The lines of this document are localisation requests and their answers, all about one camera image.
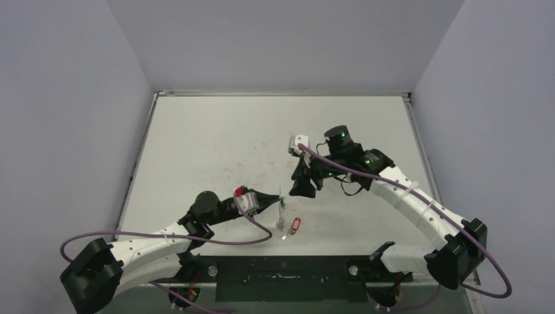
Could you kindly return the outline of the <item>large metal keyring plate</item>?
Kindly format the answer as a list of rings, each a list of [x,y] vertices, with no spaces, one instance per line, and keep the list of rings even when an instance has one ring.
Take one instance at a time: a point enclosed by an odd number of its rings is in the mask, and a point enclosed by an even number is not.
[[[280,201],[280,198],[281,198],[281,197],[283,197],[283,195],[282,195],[282,192],[281,192],[281,187],[279,187],[279,201]],[[276,221],[276,228],[277,228],[279,231],[282,231],[283,228],[284,228],[284,224],[285,224],[285,218],[283,217],[284,211],[285,211],[285,208],[284,208],[284,209],[280,209],[280,208],[278,207],[278,218],[277,218],[277,221]]]

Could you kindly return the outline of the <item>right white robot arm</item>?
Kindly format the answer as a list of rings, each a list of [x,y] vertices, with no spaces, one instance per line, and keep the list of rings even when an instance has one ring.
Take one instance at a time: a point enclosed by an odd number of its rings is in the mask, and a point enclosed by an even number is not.
[[[329,154],[312,154],[309,138],[293,135],[288,152],[299,162],[291,176],[290,196],[314,198],[323,181],[345,175],[361,190],[382,198],[406,217],[431,243],[418,245],[384,243],[370,257],[370,272],[385,281],[394,273],[430,275],[441,286],[455,290],[485,258],[479,249],[487,243],[487,227],[479,219],[469,221],[443,207],[411,181],[394,161],[378,149],[365,150],[351,139],[345,125],[326,131]]]

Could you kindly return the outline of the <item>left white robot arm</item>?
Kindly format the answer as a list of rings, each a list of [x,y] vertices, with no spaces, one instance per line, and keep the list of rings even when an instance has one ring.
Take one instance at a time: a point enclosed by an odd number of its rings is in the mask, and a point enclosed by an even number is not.
[[[188,281],[196,266],[192,250],[216,243],[212,226],[242,217],[252,221],[281,200],[246,186],[225,200],[201,192],[185,216],[157,232],[129,232],[128,240],[111,243],[94,233],[96,239],[70,260],[60,281],[77,313],[97,313],[116,295],[151,281]]]

